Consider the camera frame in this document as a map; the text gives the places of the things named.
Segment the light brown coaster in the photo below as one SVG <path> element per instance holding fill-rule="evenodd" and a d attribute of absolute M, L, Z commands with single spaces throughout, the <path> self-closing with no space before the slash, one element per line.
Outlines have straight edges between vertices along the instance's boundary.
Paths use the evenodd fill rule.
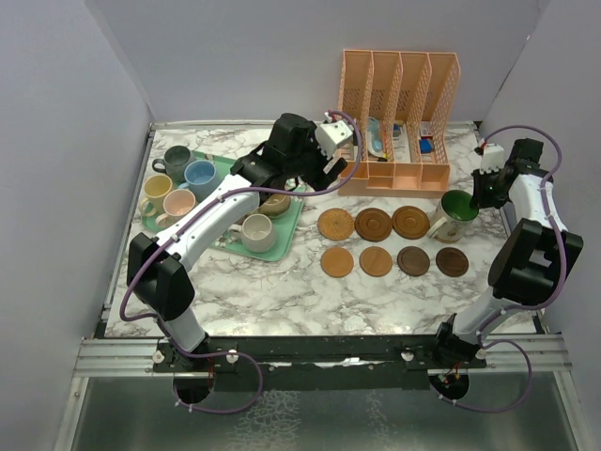
<path fill-rule="evenodd" d="M 321 269 L 331 277 L 348 275 L 354 264 L 353 256 L 342 247 L 331 247 L 321 256 Z"/>
<path fill-rule="evenodd" d="M 401 237 L 417 240 L 427 233 L 430 220 L 417 207 L 401 207 L 394 212 L 393 227 Z"/>
<path fill-rule="evenodd" d="M 330 240 L 340 241 L 350 237 L 355 228 L 353 217 L 346 210 L 326 210 L 317 220 L 319 232 Z"/>
<path fill-rule="evenodd" d="M 359 264 L 367 274 L 381 277 L 393 267 L 393 258 L 386 249 L 372 246 L 361 252 Z"/>

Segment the white mug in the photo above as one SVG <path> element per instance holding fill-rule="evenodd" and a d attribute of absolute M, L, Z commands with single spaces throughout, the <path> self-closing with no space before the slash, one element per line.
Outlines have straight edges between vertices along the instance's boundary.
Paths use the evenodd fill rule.
<path fill-rule="evenodd" d="M 271 219 L 264 214 L 252 214 L 242 225 L 229 227 L 231 235 L 240 235 L 242 244 L 255 254 L 264 254 L 273 247 L 277 232 Z"/>
<path fill-rule="evenodd" d="M 478 216 L 478 209 L 470 206 L 471 195 L 465 191 L 452 190 L 445 193 L 428 230 L 429 238 L 442 242 L 457 242 Z"/>

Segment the wooden coaster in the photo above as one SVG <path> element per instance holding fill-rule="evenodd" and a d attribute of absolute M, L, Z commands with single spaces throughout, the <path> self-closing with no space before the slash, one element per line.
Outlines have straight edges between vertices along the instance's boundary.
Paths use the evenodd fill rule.
<path fill-rule="evenodd" d="M 355 230 L 368 241 L 382 241 L 393 231 L 393 220 L 380 209 L 365 209 L 355 219 Z"/>
<path fill-rule="evenodd" d="M 430 257 L 419 247 L 407 246 L 396 257 L 401 270 L 413 276 L 424 275 L 430 269 Z"/>
<path fill-rule="evenodd" d="M 348 275 L 355 265 L 353 256 L 347 249 L 331 247 L 321 256 L 321 269 L 331 277 Z"/>
<path fill-rule="evenodd" d="M 470 261 L 459 249 L 445 247 L 436 254 L 436 266 L 449 277 L 459 277 L 468 271 Z"/>
<path fill-rule="evenodd" d="M 394 231 L 408 240 L 417 240 L 427 233 L 430 220 L 417 207 L 401 207 L 393 215 Z"/>
<path fill-rule="evenodd" d="M 393 258 L 386 249 L 372 246 L 361 252 L 359 264 L 369 275 L 381 277 L 388 274 L 393 267 Z"/>

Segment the green mug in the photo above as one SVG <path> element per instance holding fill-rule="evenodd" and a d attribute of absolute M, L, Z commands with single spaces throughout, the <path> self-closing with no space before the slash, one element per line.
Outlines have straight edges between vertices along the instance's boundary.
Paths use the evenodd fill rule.
<path fill-rule="evenodd" d="M 465 191 L 452 190 L 445 193 L 434 213 L 429 238 L 442 242 L 457 242 L 478 216 L 479 210 L 470 205 L 471 195 Z"/>

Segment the gray wall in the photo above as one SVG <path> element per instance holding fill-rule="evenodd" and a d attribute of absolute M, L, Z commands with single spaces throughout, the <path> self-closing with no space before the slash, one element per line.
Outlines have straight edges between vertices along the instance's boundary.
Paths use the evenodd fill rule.
<path fill-rule="evenodd" d="M 589 422 L 601 443 L 601 3 L 552 0 L 486 117 L 485 132 L 514 123 L 542 127 L 562 146 L 564 160 L 555 181 L 555 201 L 567 227 L 582 235 L 584 251 L 561 298 L 547 318 L 561 330 Z M 511 148 L 505 134 L 498 141 Z M 554 151 L 545 147 L 546 167 Z"/>
<path fill-rule="evenodd" d="M 150 116 L 80 0 L 0 14 L 0 449 L 51 449 Z"/>
<path fill-rule="evenodd" d="M 158 120 L 321 117 L 345 48 L 457 52 L 452 119 L 465 120 L 485 117 L 548 0 L 87 3 Z"/>

